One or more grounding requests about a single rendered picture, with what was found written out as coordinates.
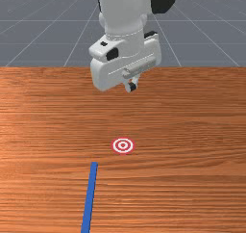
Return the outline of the long blue stick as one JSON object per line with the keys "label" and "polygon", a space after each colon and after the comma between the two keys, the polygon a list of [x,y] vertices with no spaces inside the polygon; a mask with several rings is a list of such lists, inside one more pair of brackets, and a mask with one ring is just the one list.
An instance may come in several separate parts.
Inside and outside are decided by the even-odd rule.
{"label": "long blue stick", "polygon": [[95,193],[95,188],[96,188],[97,169],[98,169],[98,163],[92,162],[90,164],[90,173],[89,173],[88,183],[87,183],[85,210],[83,213],[81,233],[90,233],[94,193]]}

